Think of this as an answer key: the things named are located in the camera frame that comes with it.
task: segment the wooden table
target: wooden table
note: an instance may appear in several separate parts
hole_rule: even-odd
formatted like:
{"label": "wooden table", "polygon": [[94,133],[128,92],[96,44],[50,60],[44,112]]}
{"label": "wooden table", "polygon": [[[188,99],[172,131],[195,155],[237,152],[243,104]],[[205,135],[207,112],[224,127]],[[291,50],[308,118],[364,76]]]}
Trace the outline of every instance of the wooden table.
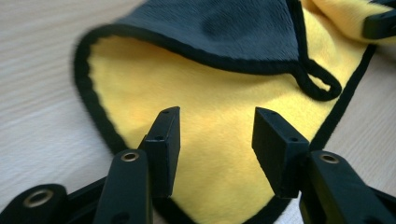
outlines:
{"label": "wooden table", "polygon": [[[0,210],[44,183],[68,192],[106,175],[112,155],[71,71],[78,38],[141,1],[0,0]],[[326,150],[396,196],[396,48],[381,47]],[[278,223],[301,223],[294,201]],[[155,215],[155,223],[164,223]]]}

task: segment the microfiber cloth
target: microfiber cloth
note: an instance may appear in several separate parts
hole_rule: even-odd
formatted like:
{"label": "microfiber cloth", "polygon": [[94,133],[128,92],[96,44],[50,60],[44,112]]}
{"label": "microfiber cloth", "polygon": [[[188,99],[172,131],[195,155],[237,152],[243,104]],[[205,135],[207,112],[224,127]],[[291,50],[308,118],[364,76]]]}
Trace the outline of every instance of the microfiber cloth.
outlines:
{"label": "microfiber cloth", "polygon": [[108,147],[138,148],[158,113],[180,106],[170,223],[272,223],[274,196],[251,148],[256,106],[323,149],[375,47],[364,0],[148,0],[78,43],[75,81]]}

